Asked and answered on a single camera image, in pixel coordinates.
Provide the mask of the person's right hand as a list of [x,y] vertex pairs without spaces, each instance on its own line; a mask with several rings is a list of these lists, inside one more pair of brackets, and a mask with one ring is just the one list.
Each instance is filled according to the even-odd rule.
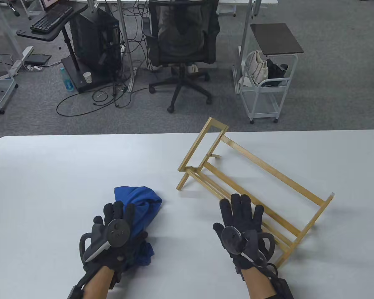
[[275,282],[278,270],[270,263],[275,251],[275,238],[262,230],[264,207],[251,206],[248,195],[232,194],[231,200],[219,203],[223,223],[215,223],[213,229],[223,248],[233,260],[236,272],[256,268]]

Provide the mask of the person's left hand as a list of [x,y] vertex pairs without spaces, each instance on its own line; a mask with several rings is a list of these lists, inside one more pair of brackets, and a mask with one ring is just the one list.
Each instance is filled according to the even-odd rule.
[[123,202],[108,203],[103,207],[103,217],[93,219],[91,232],[82,235],[79,255],[89,277],[103,266],[114,271],[110,289],[119,283],[122,273],[136,265],[136,255],[147,238],[141,231],[132,236],[135,205],[124,206]]

